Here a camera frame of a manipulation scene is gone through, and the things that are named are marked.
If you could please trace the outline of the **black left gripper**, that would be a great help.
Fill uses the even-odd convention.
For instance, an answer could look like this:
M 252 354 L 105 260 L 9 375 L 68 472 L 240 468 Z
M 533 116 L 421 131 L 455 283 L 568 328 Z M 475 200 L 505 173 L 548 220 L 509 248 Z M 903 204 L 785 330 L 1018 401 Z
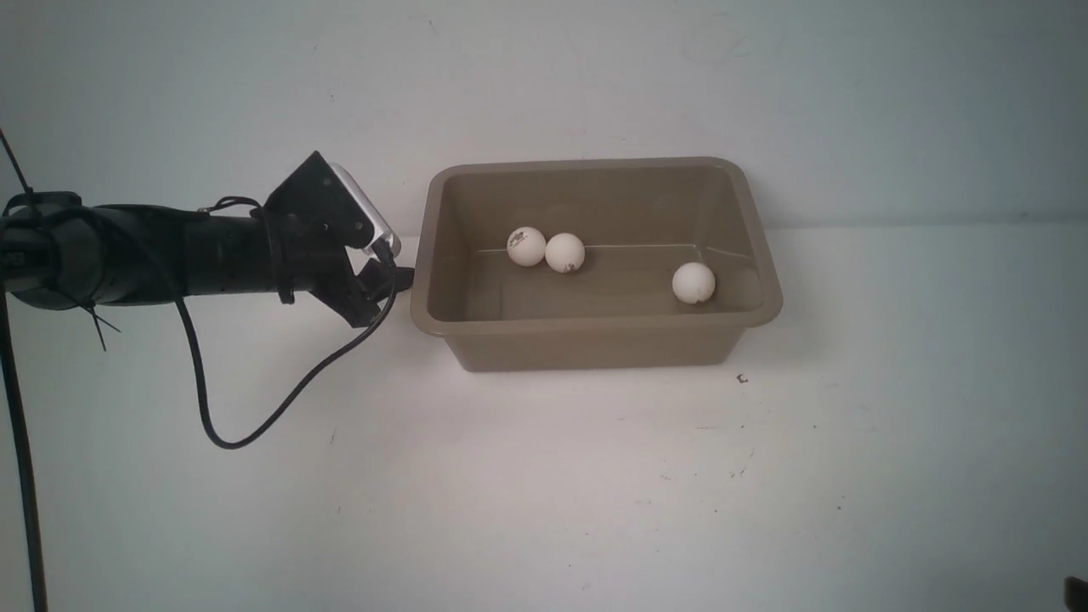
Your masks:
M 415 268 L 366 260 L 356 274 L 349 250 L 363 247 L 369 233 L 356 201 L 331 163 L 311 152 L 272 189 L 260 208 L 265 227 L 275 293 L 294 303 L 296 291 L 318 298 L 351 328 L 366 328 L 378 317 L 378 301 L 413 286 Z

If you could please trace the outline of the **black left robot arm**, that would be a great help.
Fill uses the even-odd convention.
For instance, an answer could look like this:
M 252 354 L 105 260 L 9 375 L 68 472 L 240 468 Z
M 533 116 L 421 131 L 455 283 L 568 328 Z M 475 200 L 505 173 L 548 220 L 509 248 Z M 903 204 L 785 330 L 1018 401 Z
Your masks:
M 407 291 L 400 238 L 343 167 L 312 152 L 265 201 L 226 196 L 191 212 L 86 207 L 73 191 L 18 194 L 3 209 L 3 289 L 35 309 L 307 293 L 353 328 Z

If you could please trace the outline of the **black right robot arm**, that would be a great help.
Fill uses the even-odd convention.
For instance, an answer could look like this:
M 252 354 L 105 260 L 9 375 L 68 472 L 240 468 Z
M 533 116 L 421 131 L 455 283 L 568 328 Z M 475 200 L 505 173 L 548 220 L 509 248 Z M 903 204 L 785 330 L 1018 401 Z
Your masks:
M 1070 612 L 1088 611 L 1088 582 L 1068 576 L 1063 582 L 1063 603 Z

